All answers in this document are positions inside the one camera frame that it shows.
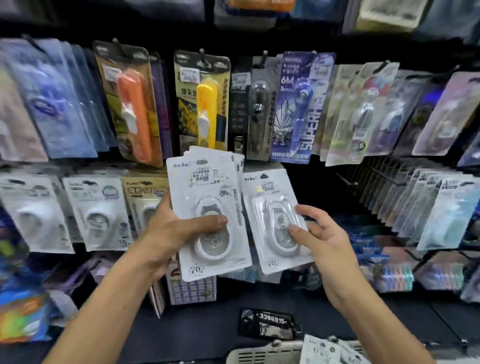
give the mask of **barcode sticker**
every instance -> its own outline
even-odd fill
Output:
[[[232,90],[246,90],[252,84],[250,72],[232,73]]]
[[[367,134],[368,129],[357,129],[353,134],[353,140],[361,140]]]
[[[193,183],[210,182],[210,167],[199,167],[193,171],[192,174]]]
[[[262,183],[262,190],[263,190],[264,192],[274,191],[274,190],[275,190],[275,187],[273,186],[273,182],[272,182],[272,181],[268,181],[268,182]]]
[[[123,71],[120,68],[117,67],[110,67],[106,65],[103,66],[103,73],[105,75],[105,79],[107,81],[112,81],[112,82],[117,82],[118,76],[120,73],[123,73]]]
[[[180,81],[190,84],[199,84],[200,70],[198,68],[180,67]]]

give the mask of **finger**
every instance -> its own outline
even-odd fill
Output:
[[[162,197],[162,201],[160,201],[160,203],[156,207],[157,211],[163,211],[165,209],[166,210],[172,209],[172,199],[170,197],[170,190],[165,192],[165,194]]]
[[[288,227],[288,232],[298,244],[306,246],[310,249],[310,251],[318,249],[318,247],[322,243],[321,240],[315,238],[308,231],[302,229],[297,225],[290,225]]]
[[[224,215],[200,216],[176,222],[178,232],[184,239],[195,235],[218,231],[226,226],[228,219]]]
[[[323,228],[314,221],[306,221],[308,231],[318,239],[322,238],[324,233]]]
[[[308,205],[296,205],[295,211],[301,215],[314,218],[319,223],[323,228],[319,239],[328,240],[338,232],[338,229],[341,229],[328,213],[319,208]]]

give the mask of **clear plastic packaging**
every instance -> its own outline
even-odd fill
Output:
[[[386,156],[392,152],[417,104],[421,87],[428,81],[427,75],[427,72],[398,70],[382,114],[375,124],[366,156]]]
[[[233,156],[197,156],[192,151],[167,159],[167,169],[172,207],[179,218],[225,215],[228,219],[218,232],[200,235],[180,249],[182,279],[191,282],[250,267]]]
[[[288,233],[290,224],[307,226],[295,212],[297,199],[287,171],[244,173],[242,192],[262,272],[272,274],[311,263],[310,251]]]
[[[80,117],[72,79],[57,39],[2,39],[13,72],[50,158],[96,158],[92,138]]]
[[[132,233],[120,178],[83,175],[63,184],[87,251],[127,250]]]
[[[442,179],[417,249],[457,248],[480,198],[480,179],[452,175]]]
[[[0,156],[12,162],[46,162],[48,156],[0,53]]]
[[[456,72],[413,147],[414,156],[444,156],[480,102],[480,72]]]
[[[75,253],[50,177],[5,173],[0,184],[2,203],[31,252]]]

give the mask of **hanging merchandise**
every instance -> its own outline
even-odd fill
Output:
[[[165,273],[172,305],[216,301],[216,276],[185,282],[175,259]]]
[[[456,72],[413,147],[414,156],[444,156],[480,102],[480,72]]]
[[[152,69],[153,91],[155,94],[156,115],[160,131],[160,145],[164,159],[173,156],[172,137],[170,132],[171,110],[170,97],[167,88],[167,68],[157,52],[150,53],[150,68]]]
[[[201,51],[173,56],[181,153],[192,145],[227,149],[230,61]]]
[[[468,175],[442,179],[417,249],[457,248],[479,199],[480,179]]]
[[[415,272],[415,280],[426,290],[458,291],[463,287],[467,262],[459,252],[438,252]]]
[[[2,203],[31,252],[75,253],[48,176],[5,173],[0,183]]]
[[[76,44],[72,44],[71,47],[80,71],[81,80],[84,82],[86,87],[86,93],[89,104],[92,108],[92,114],[95,116],[100,132],[102,133],[102,139],[105,140],[108,147],[117,146],[117,139],[110,128],[110,121],[107,117],[106,105],[104,106],[102,102],[102,97],[105,97],[105,94],[101,89],[101,86],[99,86],[101,89],[99,92],[97,86],[95,85],[95,79],[98,78],[98,72],[96,71],[94,75],[91,74],[82,47]]]
[[[373,62],[362,67],[342,103],[327,167],[361,163],[399,65]]]
[[[254,57],[249,94],[247,159],[267,161],[276,120],[281,57]]]
[[[2,39],[7,62],[50,158],[96,158],[58,39]]]
[[[435,0],[416,33],[430,38],[460,38],[464,43],[474,43],[479,20],[478,0]]]
[[[322,162],[327,160],[328,149],[332,142],[344,98],[348,95],[348,90],[361,68],[361,64],[341,64],[338,66],[330,101],[326,106],[326,110],[322,113],[326,117],[320,148],[320,161]]]
[[[413,147],[417,143],[418,137],[427,124],[427,121],[442,96],[444,89],[445,83],[443,82],[437,83],[432,81],[425,85],[422,95],[419,98],[419,102],[413,110],[413,113],[405,125],[398,143],[393,150],[394,156],[401,157],[410,156],[412,154]]]
[[[83,175],[63,185],[87,251],[127,250],[132,234],[120,178]]]
[[[286,170],[264,170],[243,174],[243,201],[255,247],[264,274],[313,262],[305,247],[288,233],[290,224],[307,229],[295,212],[297,199]]]
[[[252,57],[236,57],[231,63],[228,150],[245,154],[250,114],[248,100],[252,83]]]
[[[163,166],[152,71],[142,47],[94,42],[120,152],[125,159]]]
[[[468,283],[464,286],[460,298],[468,303],[480,303],[480,265],[472,274]]]
[[[390,154],[430,73],[398,70],[365,156]]]
[[[73,55],[72,46],[67,42],[61,42],[61,47],[65,56],[65,63],[68,67],[68,72],[72,77],[73,88],[75,89],[82,110],[80,117],[88,128],[95,150],[97,152],[107,152],[109,147],[100,130],[101,121],[96,117],[93,105],[90,103],[86,81],[80,74],[80,69],[78,68],[75,56]]]
[[[0,54],[0,157],[12,162],[46,162],[42,141]]]
[[[334,63],[333,53],[283,54],[272,160],[309,162]]]
[[[218,232],[180,249],[182,279],[191,282],[252,265],[233,156],[211,153],[167,159],[173,211],[179,218],[225,215]]]
[[[362,0],[356,30],[411,32],[420,23],[428,0]]]
[[[168,190],[168,178],[152,176],[125,176],[121,178],[135,228],[140,234],[148,227],[150,218]]]

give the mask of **price tag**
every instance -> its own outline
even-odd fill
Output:
[[[252,84],[250,72],[232,73],[232,90],[246,90]]]
[[[180,81],[189,84],[199,84],[200,70],[198,68],[180,67]]]
[[[105,79],[107,81],[112,81],[112,82],[117,82],[118,76],[120,73],[123,73],[123,71],[120,68],[117,67],[110,67],[106,65],[103,66],[103,73],[105,75]]]
[[[300,353],[300,364],[340,364],[342,349],[328,341],[305,335]]]

